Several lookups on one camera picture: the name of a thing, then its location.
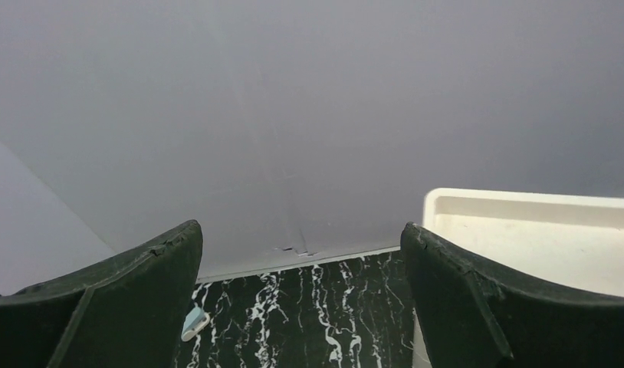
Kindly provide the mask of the white drawer organizer box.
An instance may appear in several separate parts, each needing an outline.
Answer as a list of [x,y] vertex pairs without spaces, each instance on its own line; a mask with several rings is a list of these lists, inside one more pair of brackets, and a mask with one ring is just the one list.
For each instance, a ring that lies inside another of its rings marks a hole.
[[[434,189],[417,224],[536,278],[624,297],[624,199]],[[433,367],[415,313],[416,367]]]

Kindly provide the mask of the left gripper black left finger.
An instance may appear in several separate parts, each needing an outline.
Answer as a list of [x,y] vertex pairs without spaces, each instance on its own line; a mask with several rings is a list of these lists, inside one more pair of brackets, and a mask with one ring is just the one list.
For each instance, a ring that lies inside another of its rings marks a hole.
[[202,258],[183,222],[78,271],[0,295],[0,367],[173,367]]

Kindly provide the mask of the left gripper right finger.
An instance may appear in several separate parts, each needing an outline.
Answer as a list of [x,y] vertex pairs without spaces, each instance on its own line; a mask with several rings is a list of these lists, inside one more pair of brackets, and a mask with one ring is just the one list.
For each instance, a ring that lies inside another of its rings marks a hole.
[[433,367],[624,367],[624,297],[536,278],[413,222],[400,250]]

